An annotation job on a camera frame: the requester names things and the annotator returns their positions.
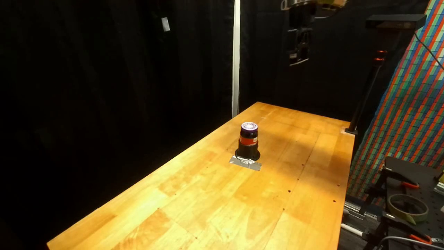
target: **red and green grid pattern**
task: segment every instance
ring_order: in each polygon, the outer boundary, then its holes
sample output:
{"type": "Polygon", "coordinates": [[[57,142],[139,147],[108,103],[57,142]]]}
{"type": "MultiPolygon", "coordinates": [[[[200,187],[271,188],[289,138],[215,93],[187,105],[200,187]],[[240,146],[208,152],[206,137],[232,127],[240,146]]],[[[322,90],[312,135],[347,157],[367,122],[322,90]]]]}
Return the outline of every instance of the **red and green grid pattern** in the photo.
{"type": "MultiPolygon", "coordinates": [[[[444,0],[431,0],[418,37],[444,63],[444,0]]],[[[347,193],[364,197],[386,156],[444,166],[444,71],[415,39],[383,95],[350,168],[347,193]]]]}

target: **jar lid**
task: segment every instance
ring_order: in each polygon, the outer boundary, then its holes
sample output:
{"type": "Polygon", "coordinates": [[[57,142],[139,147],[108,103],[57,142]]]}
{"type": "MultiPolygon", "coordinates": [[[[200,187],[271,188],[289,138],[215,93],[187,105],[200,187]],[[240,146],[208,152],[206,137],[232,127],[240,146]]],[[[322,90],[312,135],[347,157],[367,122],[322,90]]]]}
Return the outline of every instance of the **jar lid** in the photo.
{"type": "Polygon", "coordinates": [[[247,131],[255,131],[258,129],[258,125],[254,122],[244,122],[242,123],[241,128],[247,131]]]}

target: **tape roll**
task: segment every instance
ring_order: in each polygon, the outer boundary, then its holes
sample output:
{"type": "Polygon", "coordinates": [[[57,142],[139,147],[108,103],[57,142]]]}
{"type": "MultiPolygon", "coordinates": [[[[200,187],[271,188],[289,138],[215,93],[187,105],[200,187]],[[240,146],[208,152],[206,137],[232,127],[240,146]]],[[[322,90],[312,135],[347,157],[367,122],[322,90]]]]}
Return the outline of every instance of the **tape roll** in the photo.
{"type": "Polygon", "coordinates": [[[413,196],[394,194],[388,198],[387,205],[393,215],[414,225],[427,219],[427,205],[413,196]]]}

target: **wooden tabletop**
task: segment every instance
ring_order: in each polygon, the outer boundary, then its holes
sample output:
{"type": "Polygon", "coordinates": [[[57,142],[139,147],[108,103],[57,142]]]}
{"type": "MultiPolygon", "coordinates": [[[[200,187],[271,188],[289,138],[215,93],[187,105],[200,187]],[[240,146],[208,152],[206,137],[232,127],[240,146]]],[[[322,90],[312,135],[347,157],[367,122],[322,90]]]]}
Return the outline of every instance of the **wooden tabletop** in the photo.
{"type": "Polygon", "coordinates": [[[48,242],[58,249],[337,249],[348,122],[256,103],[48,242]],[[230,164],[259,126],[260,171],[230,164]]]}

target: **black curtain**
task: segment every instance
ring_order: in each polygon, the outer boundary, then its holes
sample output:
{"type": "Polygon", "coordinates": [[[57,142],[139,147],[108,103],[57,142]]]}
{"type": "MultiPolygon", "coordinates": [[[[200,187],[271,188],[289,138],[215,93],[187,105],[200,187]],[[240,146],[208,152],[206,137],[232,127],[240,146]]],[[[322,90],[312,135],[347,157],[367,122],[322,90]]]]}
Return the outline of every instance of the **black curtain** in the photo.
{"type": "Polygon", "coordinates": [[[0,228],[15,246],[44,247],[231,116],[231,1],[19,0],[0,14],[0,228]]]}
{"type": "MultiPolygon", "coordinates": [[[[372,14],[423,14],[428,0],[349,0],[336,15],[316,20],[309,60],[289,67],[285,52],[288,12],[280,1],[241,0],[240,108],[256,101],[350,121],[376,50],[372,14]]],[[[357,124],[354,151],[368,128],[412,32],[388,52],[357,124]]]]}

